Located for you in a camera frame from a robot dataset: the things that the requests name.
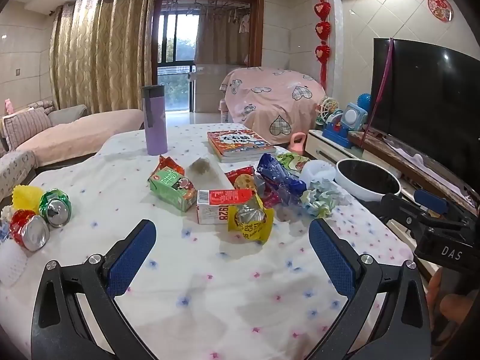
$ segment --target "curtain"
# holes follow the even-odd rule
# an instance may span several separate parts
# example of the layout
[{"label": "curtain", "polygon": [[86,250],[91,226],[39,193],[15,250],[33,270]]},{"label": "curtain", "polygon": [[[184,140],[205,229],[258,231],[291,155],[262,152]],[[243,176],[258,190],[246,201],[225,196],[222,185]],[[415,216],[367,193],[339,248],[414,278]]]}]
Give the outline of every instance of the curtain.
[{"label": "curtain", "polygon": [[202,7],[198,22],[195,63],[245,65],[250,34],[239,33],[246,9]]},{"label": "curtain", "polygon": [[55,12],[50,83],[57,109],[99,113],[142,106],[152,84],[154,0],[77,0]]}]

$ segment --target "sliding glass door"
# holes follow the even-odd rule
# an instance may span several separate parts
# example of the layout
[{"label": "sliding glass door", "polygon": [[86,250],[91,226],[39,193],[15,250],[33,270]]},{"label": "sliding glass door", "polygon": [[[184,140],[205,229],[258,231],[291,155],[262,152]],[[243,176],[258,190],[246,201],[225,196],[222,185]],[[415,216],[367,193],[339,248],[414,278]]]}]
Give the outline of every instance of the sliding glass door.
[{"label": "sliding glass door", "polygon": [[167,111],[190,111],[194,108],[195,45],[198,14],[165,12],[158,25],[158,84],[165,85]]}]

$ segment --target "gray pillow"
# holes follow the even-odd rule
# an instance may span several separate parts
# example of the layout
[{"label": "gray pillow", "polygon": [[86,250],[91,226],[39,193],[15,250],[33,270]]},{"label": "gray pillow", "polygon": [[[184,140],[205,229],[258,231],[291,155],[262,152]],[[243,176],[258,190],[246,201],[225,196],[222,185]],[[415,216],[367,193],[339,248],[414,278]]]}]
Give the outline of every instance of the gray pillow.
[{"label": "gray pillow", "polygon": [[58,111],[50,112],[48,117],[52,126],[58,124],[72,123],[77,119],[88,114],[86,105],[75,105],[74,107],[59,109]]}]

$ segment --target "human hand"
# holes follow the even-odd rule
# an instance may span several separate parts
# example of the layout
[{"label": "human hand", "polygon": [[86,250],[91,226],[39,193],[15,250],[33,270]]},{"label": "human hand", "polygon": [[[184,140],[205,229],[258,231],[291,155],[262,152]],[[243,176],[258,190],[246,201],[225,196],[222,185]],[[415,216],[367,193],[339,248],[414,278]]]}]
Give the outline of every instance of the human hand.
[{"label": "human hand", "polygon": [[[438,291],[440,290],[442,270],[443,268],[440,268],[438,271],[435,272],[427,287],[426,298],[431,328],[433,328],[434,326],[433,312],[435,304],[437,302]],[[445,297],[443,297],[442,301],[440,302],[440,312],[449,321],[454,321],[458,324],[461,324],[469,313],[470,308],[472,307],[472,303],[473,299],[467,298],[466,296],[448,294],[445,295]]]}]

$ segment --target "television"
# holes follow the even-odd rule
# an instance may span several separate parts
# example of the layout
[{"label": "television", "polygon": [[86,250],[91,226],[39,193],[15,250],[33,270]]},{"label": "television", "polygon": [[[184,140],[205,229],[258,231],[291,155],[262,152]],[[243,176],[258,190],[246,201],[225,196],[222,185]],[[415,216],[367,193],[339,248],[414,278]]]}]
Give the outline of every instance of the television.
[{"label": "television", "polygon": [[[480,192],[480,61],[429,43],[393,40],[390,72],[371,126],[423,152]],[[374,39],[370,112],[389,39]]]}]

